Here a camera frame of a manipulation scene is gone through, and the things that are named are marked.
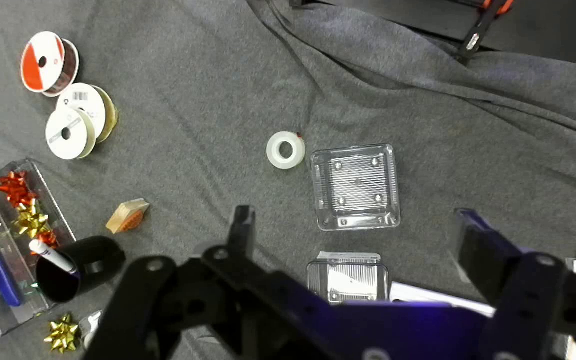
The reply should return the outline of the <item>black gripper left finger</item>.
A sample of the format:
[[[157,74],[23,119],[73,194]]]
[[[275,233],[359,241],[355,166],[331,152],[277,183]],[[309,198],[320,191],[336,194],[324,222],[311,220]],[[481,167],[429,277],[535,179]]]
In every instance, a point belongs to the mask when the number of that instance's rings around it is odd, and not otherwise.
[[[247,258],[254,247],[256,209],[252,205],[237,205],[229,223],[225,247],[229,254]]]

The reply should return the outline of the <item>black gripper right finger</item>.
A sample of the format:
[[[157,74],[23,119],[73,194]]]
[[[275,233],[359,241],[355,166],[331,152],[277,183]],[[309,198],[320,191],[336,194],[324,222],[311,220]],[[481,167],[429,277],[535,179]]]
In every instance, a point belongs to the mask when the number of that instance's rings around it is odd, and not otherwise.
[[[458,208],[456,261],[488,303],[496,303],[522,252],[475,209]]]

